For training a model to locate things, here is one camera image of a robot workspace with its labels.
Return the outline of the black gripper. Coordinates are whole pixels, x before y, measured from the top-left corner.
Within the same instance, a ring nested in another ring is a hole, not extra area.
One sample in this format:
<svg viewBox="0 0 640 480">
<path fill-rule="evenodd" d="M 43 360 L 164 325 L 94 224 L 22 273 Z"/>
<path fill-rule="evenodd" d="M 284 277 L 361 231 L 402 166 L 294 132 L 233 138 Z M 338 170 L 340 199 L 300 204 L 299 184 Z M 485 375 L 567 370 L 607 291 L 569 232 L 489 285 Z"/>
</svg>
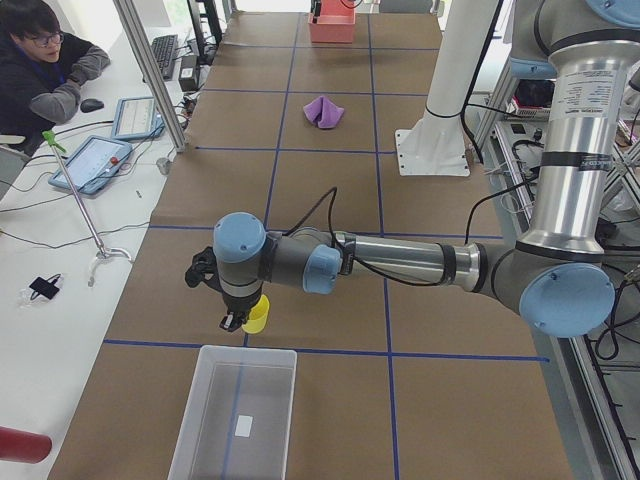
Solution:
<svg viewBox="0 0 640 480">
<path fill-rule="evenodd" d="M 222 298 L 228 313 L 222 318 L 219 327 L 223 330 L 236 331 L 246 324 L 248 313 L 258 304 L 261 292 L 255 291 L 243 297 L 223 292 Z"/>
</svg>

